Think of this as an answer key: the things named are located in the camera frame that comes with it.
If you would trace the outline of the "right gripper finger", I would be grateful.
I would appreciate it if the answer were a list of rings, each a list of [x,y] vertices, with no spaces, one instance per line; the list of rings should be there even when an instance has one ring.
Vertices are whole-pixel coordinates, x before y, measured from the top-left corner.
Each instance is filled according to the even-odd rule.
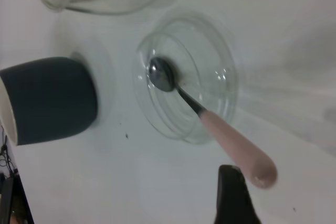
[[[245,178],[233,165],[218,169],[215,223],[261,223],[257,216]]]

